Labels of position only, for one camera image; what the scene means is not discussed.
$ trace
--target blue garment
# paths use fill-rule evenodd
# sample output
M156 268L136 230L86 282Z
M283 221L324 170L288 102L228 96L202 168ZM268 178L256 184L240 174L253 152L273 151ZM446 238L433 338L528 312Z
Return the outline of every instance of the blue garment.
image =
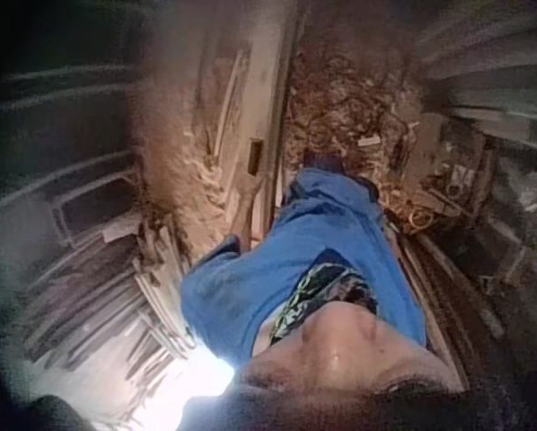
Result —
M229 235L181 285L181 308L211 351L233 367L251 357L261 323L292 294L316 257L333 249L360 271L377 315L426 343L424 316L381 231L382 210L363 186L317 169L301 170L264 241L243 256Z

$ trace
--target bright light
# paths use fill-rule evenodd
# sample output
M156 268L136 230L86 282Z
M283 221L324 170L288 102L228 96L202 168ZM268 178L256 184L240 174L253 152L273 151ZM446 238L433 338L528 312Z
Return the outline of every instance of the bright light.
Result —
M133 418L142 426L134 429L174 431L187 401L198 396L217 396L233 379L234 370L208 349L197 347L188 361L173 361L156 394L140 406Z

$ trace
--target blue shirt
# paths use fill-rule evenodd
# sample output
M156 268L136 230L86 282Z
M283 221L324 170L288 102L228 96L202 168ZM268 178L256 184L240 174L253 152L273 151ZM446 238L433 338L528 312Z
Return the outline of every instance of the blue shirt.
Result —
M426 343L424 316L381 231L382 210L350 178L301 170L264 241L239 252L229 235L181 285L181 309L208 348L233 367L251 357L261 323L292 294L326 249L339 253L374 291L377 315L404 336Z

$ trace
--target person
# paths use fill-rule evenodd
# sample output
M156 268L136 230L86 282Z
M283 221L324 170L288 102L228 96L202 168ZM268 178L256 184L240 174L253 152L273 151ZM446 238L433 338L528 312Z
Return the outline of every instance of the person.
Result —
M304 166L254 250L260 180L241 174L231 233L182 282L189 326L237 371L180 429L473 429L478 403L425 347L377 189L336 157Z

